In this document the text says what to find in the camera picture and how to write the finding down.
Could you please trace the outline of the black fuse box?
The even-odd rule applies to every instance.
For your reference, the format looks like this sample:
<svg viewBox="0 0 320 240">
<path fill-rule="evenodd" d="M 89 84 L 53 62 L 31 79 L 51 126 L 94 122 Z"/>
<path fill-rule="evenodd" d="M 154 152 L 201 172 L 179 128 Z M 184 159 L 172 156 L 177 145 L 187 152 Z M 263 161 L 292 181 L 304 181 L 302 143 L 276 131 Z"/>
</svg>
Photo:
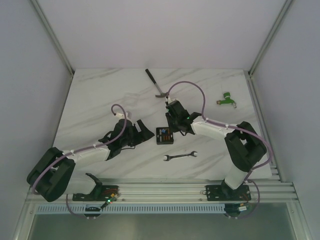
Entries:
<svg viewBox="0 0 320 240">
<path fill-rule="evenodd" d="M 162 129 L 166 129 L 167 133 L 163 134 Z M 156 128 L 156 144 L 157 145 L 172 145 L 174 143 L 174 136 L 169 127 Z"/>
</svg>

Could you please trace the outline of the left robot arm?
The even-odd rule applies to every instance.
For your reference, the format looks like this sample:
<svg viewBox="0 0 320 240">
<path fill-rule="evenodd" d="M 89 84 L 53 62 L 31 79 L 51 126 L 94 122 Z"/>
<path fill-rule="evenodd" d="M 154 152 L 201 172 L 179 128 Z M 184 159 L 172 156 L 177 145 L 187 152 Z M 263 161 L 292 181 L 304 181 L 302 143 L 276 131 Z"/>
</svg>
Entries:
<svg viewBox="0 0 320 240">
<path fill-rule="evenodd" d="M 49 148 L 28 174 L 26 181 L 47 202 L 62 195 L 78 195 L 87 201 L 103 201 L 105 187 L 86 167 L 118 156 L 128 147 L 134 149 L 154 137 L 141 120 L 132 123 L 120 119 L 113 130 L 107 132 L 88 150 L 76 152 Z"/>
</svg>

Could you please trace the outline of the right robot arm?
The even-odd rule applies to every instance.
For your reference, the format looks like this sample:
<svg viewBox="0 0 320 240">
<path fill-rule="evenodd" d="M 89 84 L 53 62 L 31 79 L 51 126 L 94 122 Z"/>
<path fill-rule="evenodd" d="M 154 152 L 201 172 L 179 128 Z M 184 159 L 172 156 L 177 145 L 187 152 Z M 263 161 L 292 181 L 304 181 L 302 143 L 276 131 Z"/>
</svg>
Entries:
<svg viewBox="0 0 320 240">
<path fill-rule="evenodd" d="M 225 142 L 232 166 L 221 183 L 221 193 L 228 200 L 234 199 L 247 175 L 267 152 L 252 125 L 246 121 L 239 125 L 212 124 L 199 112 L 188 113 L 176 99 L 167 98 L 165 103 L 165 116 L 173 133 L 201 135 Z"/>
</svg>

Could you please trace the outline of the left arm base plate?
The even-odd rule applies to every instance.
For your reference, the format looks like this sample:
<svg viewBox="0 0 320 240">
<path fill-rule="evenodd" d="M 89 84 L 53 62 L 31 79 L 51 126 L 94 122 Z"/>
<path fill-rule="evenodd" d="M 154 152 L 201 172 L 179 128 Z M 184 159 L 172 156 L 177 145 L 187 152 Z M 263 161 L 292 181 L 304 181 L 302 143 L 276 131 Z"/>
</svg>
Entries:
<svg viewBox="0 0 320 240">
<path fill-rule="evenodd" d="M 111 198 L 112 194 L 119 192 L 118 185 L 101 185 L 96 186 L 89 194 L 76 193 L 72 196 L 75 202 L 105 202 Z"/>
</svg>

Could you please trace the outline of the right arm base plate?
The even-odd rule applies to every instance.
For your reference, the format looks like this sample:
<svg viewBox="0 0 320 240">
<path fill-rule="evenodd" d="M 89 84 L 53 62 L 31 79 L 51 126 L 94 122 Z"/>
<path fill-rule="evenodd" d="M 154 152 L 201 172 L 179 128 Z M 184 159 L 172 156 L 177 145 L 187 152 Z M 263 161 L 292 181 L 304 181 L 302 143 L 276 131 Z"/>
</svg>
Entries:
<svg viewBox="0 0 320 240">
<path fill-rule="evenodd" d="M 243 184 L 235 190 L 228 186 L 206 185 L 204 193 L 210 202 L 247 202 L 252 199 L 249 186 Z"/>
</svg>

